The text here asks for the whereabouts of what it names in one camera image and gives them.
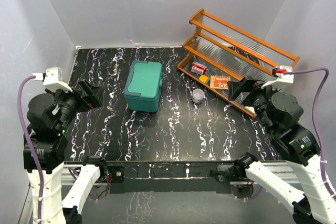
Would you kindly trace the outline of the green medicine kit box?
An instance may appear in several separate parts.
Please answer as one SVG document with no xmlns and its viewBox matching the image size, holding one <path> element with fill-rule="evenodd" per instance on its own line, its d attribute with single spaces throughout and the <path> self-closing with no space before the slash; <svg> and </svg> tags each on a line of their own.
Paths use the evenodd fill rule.
<svg viewBox="0 0 336 224">
<path fill-rule="evenodd" d="M 162 80 L 161 63 L 133 61 L 123 89 L 128 108 L 133 111 L 155 113 L 159 107 Z"/>
</svg>

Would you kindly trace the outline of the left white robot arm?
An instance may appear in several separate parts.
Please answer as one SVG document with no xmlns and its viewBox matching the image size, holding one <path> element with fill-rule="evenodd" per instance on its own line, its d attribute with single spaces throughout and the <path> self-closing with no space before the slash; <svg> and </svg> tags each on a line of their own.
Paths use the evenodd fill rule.
<svg viewBox="0 0 336 224">
<path fill-rule="evenodd" d="M 82 223 L 82 209 L 95 182 L 108 177 L 106 160 L 87 156 L 66 197 L 62 196 L 62 171 L 68 141 L 65 134 L 78 113 L 102 106 L 103 87 L 81 79 L 84 93 L 58 81 L 28 104 L 25 125 L 22 106 L 18 105 L 24 131 L 24 169 L 33 200 L 34 223 Z"/>
</svg>

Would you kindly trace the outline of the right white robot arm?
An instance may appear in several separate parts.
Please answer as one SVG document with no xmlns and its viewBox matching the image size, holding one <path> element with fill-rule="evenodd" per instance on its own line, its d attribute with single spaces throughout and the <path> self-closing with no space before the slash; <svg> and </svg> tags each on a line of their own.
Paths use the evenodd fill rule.
<svg viewBox="0 0 336 224">
<path fill-rule="evenodd" d="M 335 191 L 327 175 L 322 174 L 322 147 L 299 124 L 303 108 L 297 99 L 274 89 L 272 82 L 251 77 L 228 82 L 229 100 L 242 92 L 248 94 L 242 104 L 254 108 L 272 146 L 292 169 L 302 189 L 269 171 L 251 153 L 234 161 L 232 176 L 258 183 L 288 209 L 295 223 L 335 223 Z"/>
</svg>

